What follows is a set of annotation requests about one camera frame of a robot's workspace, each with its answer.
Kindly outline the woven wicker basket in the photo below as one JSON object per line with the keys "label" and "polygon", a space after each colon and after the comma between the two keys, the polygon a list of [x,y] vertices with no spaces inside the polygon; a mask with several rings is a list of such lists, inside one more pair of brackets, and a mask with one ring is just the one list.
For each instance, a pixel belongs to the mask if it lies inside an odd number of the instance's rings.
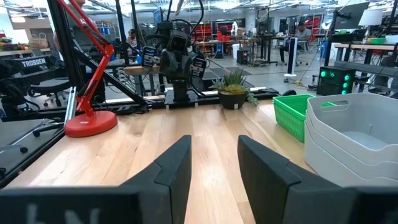
{"label": "woven wicker basket", "polygon": [[29,39],[29,45],[35,49],[46,49],[49,46],[47,35],[41,32],[39,35],[32,34]]}

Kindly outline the black computer green lights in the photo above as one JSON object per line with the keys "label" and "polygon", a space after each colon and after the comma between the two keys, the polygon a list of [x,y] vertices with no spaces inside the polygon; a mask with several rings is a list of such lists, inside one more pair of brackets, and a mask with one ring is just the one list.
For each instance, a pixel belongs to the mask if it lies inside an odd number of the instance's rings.
{"label": "black computer green lights", "polygon": [[356,70],[326,66],[320,67],[318,76],[317,94],[327,95],[345,95],[352,93]]}

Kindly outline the grey plastic bin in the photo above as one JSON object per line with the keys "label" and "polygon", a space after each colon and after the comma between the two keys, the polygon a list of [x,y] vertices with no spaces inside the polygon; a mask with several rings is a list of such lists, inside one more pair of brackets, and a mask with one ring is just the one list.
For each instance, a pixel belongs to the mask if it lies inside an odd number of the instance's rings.
{"label": "grey plastic bin", "polygon": [[373,93],[316,96],[307,116],[315,131],[360,161],[398,164],[398,100]]}
{"label": "grey plastic bin", "polygon": [[305,122],[305,162],[340,186],[398,186],[398,144],[361,131],[317,129]]}
{"label": "grey plastic bin", "polygon": [[311,138],[305,138],[305,162],[321,177],[342,187],[372,186],[398,187],[398,180],[387,177],[365,179],[348,169],[340,161],[318,146]]}

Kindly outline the silver aluminium bar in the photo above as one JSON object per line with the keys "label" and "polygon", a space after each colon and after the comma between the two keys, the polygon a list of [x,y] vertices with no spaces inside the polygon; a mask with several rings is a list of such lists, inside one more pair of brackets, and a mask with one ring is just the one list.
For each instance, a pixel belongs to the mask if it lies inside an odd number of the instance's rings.
{"label": "silver aluminium bar", "polygon": [[65,111],[64,125],[75,116],[77,101],[76,101],[76,87],[72,86],[69,91],[67,107]]}

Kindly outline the white tower fan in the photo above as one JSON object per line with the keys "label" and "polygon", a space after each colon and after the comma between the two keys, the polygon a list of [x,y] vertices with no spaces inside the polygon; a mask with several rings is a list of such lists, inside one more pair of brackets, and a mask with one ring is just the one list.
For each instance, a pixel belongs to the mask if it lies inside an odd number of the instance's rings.
{"label": "white tower fan", "polygon": [[288,57],[288,62],[287,62],[287,72],[284,74],[285,79],[289,79],[289,78],[297,76],[295,74],[297,44],[298,44],[298,38],[292,37],[289,42],[289,57]]}

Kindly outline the green plastic mesh basket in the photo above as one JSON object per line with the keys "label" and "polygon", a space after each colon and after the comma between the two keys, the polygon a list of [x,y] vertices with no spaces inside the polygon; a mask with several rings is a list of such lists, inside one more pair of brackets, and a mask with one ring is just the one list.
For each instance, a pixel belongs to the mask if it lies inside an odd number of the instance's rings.
{"label": "green plastic mesh basket", "polygon": [[314,98],[314,96],[309,94],[276,96],[273,98],[273,104],[288,106],[296,110],[306,109],[309,98]]}
{"label": "green plastic mesh basket", "polygon": [[284,105],[273,105],[277,123],[300,142],[304,142],[304,122],[307,108],[296,110]]}

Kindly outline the red desk lamp white shade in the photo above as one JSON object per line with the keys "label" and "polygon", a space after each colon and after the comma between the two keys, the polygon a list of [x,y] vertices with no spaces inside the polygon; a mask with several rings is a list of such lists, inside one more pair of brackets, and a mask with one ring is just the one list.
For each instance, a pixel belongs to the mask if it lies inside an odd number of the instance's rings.
{"label": "red desk lamp white shade", "polygon": [[79,115],[65,122],[65,134],[71,138],[94,136],[114,128],[118,120],[116,114],[108,110],[95,110],[91,99],[102,80],[108,62],[114,53],[114,47],[99,32],[90,18],[83,12],[75,0],[56,0],[66,10],[67,14],[76,22],[85,35],[94,43],[102,54],[102,59],[88,82],[84,92],[76,97]]}

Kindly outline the green leafy toy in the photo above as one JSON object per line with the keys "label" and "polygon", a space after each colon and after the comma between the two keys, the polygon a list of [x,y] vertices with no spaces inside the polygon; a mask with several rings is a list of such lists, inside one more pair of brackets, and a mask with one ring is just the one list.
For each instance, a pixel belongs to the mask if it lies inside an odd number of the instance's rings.
{"label": "green leafy toy", "polygon": [[225,75],[222,79],[212,81],[210,89],[218,92],[219,100],[223,108],[228,110],[238,110],[245,102],[249,102],[254,107],[258,105],[258,99],[244,85],[246,76],[243,70],[236,70]]}

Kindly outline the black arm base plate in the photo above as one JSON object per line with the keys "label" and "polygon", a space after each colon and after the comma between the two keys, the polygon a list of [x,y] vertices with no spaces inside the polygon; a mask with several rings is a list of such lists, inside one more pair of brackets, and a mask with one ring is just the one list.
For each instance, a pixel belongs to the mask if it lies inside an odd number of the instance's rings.
{"label": "black arm base plate", "polygon": [[192,91],[174,91],[169,90],[165,94],[164,105],[167,110],[185,107],[198,107],[199,98]]}

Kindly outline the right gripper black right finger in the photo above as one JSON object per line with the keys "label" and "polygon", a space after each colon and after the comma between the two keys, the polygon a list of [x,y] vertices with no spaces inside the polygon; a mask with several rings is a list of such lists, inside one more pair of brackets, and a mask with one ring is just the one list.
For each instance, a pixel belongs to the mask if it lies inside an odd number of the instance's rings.
{"label": "right gripper black right finger", "polygon": [[347,224],[355,194],[249,136],[238,137],[241,178],[256,224]]}

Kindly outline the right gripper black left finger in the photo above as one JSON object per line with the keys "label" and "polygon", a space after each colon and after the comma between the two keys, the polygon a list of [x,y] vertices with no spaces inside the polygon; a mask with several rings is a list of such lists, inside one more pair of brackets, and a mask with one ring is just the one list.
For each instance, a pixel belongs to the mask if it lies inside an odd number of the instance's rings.
{"label": "right gripper black left finger", "polygon": [[184,224],[192,179],[192,137],[184,135],[121,184],[133,189],[129,224]]}

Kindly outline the black monitor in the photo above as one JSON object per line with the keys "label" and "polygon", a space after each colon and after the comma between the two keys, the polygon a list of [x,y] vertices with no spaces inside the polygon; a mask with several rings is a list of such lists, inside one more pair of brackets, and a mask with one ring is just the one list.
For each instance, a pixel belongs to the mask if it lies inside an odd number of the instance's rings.
{"label": "black monitor", "polygon": [[363,12],[369,2],[337,7],[333,13],[334,29],[358,29]]}

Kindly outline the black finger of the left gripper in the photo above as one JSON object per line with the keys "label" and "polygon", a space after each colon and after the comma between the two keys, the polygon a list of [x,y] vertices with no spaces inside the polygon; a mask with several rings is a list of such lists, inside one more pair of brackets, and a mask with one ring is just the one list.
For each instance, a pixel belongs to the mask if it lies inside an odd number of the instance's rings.
{"label": "black finger of the left gripper", "polygon": [[188,55],[182,55],[181,58],[181,63],[180,63],[180,77],[181,78],[187,78],[191,74],[191,65],[192,65],[193,59],[188,56]]}
{"label": "black finger of the left gripper", "polygon": [[160,72],[166,75],[178,74],[178,62],[173,52],[163,49],[160,55]]}

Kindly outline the white lampshade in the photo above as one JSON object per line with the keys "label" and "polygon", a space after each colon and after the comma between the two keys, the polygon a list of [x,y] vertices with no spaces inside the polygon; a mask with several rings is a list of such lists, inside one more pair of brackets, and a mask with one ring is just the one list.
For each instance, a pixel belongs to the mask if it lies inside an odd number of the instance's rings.
{"label": "white lampshade", "polygon": [[382,24],[382,9],[366,9],[364,10],[359,26],[378,26]]}

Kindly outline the person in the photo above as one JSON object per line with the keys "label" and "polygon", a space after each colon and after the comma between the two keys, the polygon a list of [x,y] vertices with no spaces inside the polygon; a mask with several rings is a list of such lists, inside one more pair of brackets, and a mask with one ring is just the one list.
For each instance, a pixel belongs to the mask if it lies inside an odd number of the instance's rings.
{"label": "person", "polygon": [[136,36],[136,30],[135,29],[130,29],[128,32],[129,36],[127,38],[127,43],[132,46],[132,47],[137,47],[137,36]]}
{"label": "person", "polygon": [[[304,23],[301,22],[297,26],[297,30],[295,32],[294,37],[298,38],[298,41],[305,41],[308,42],[311,39],[311,31],[305,27]],[[287,44],[279,49],[280,54],[280,63],[285,63],[284,52],[289,51],[289,45]]]}

